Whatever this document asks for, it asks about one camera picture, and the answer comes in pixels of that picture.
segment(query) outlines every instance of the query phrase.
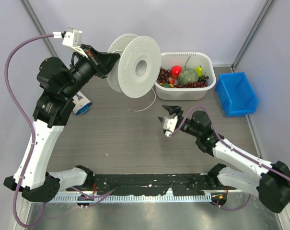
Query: white filament spool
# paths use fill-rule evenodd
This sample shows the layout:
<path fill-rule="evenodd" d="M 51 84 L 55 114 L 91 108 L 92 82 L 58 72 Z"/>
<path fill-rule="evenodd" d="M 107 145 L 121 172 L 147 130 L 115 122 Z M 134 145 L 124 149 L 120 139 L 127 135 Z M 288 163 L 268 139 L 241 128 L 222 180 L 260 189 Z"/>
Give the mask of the white filament spool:
<path fill-rule="evenodd" d="M 107 77 L 111 88 L 131 98 L 148 93 L 161 68 L 161 52 L 156 41 L 148 36 L 124 34 L 112 43 L 108 52 L 120 54 L 120 60 Z"/>
<path fill-rule="evenodd" d="M 120 55 L 123 54 L 123 51 L 126 49 L 126 47 L 129 45 L 130 42 L 132 42 L 135 38 L 137 38 L 138 35 L 136 34 L 124 34 L 121 35 L 119 38 L 117 38 L 110 48 L 108 49 L 108 53 L 118 53 Z M 118 82 L 118 62 L 114 65 L 111 72 L 109 72 L 108 77 L 106 78 L 108 84 L 111 86 L 111 88 L 117 92 L 122 92 L 119 82 Z"/>
<path fill-rule="evenodd" d="M 131 98 L 144 96 L 156 82 L 160 68 L 161 51 L 156 41 L 148 36 L 135 38 L 120 57 L 120 89 Z"/>

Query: white plastic basket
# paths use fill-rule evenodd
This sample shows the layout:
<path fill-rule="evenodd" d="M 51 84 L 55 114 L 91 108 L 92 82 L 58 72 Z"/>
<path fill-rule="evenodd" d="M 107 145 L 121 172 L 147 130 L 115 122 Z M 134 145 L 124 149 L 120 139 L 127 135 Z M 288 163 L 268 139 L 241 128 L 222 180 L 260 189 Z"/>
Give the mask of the white plastic basket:
<path fill-rule="evenodd" d="M 208 90 L 212 89 L 216 83 L 216 77 L 213 70 L 211 59 L 199 52 L 167 52 L 161 53 L 162 68 L 171 69 L 173 66 L 184 66 L 188 57 L 191 57 L 187 63 L 187 68 L 197 68 L 201 65 L 203 73 L 206 73 L 208 86 L 205 88 L 165 88 L 155 83 L 156 94 L 162 100 L 183 101 L 199 100 L 203 98 Z"/>

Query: spool hole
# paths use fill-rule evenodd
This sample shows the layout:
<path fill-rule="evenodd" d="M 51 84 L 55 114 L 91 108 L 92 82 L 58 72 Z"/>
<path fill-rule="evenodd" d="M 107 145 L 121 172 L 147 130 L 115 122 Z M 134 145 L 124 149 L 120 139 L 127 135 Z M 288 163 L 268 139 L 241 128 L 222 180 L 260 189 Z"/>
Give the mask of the spool hole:
<path fill-rule="evenodd" d="M 142 60 L 142 61 L 139 61 L 135 67 L 135 73 L 138 77 L 142 77 L 145 72 L 147 70 L 147 63 Z"/>

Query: red grape cluster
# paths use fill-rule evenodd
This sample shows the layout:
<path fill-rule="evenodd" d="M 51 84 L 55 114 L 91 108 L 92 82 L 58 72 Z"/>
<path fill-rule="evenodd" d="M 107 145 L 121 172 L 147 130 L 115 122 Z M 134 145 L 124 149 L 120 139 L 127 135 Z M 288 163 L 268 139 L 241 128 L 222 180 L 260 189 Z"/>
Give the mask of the red grape cluster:
<path fill-rule="evenodd" d="M 158 76 L 158 82 L 159 83 L 169 83 L 169 78 L 170 78 L 170 69 L 166 70 L 161 68 L 160 74 Z"/>
<path fill-rule="evenodd" d="M 169 79 L 171 78 L 170 69 L 161 68 L 160 74 L 158 76 L 158 83 L 169 83 Z M 175 84 L 174 88 L 204 88 L 208 86 L 208 76 L 201 76 L 198 79 L 198 82 L 188 83 L 186 85 Z"/>
<path fill-rule="evenodd" d="M 194 82 L 194 83 L 188 83 L 186 85 L 175 85 L 174 88 L 204 88 L 208 86 L 208 82 Z"/>

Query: white gear rack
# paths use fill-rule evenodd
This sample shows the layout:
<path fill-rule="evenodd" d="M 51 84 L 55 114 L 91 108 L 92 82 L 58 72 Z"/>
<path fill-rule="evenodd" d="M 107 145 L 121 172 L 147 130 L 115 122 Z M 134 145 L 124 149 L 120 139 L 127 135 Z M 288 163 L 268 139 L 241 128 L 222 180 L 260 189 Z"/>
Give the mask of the white gear rack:
<path fill-rule="evenodd" d="M 84 192 L 88 195 L 92 195 L 92 192 Z M 80 198 L 78 192 L 59 192 L 48 203 L 95 203 L 101 198 L 95 200 L 78 200 Z M 171 189 L 169 189 L 165 195 L 157 196 L 134 196 L 134 195 L 109 195 L 101 203 L 173 203 L 173 202 L 211 202 L 211 193 L 205 192 L 204 195 L 178 195 L 174 196 Z"/>

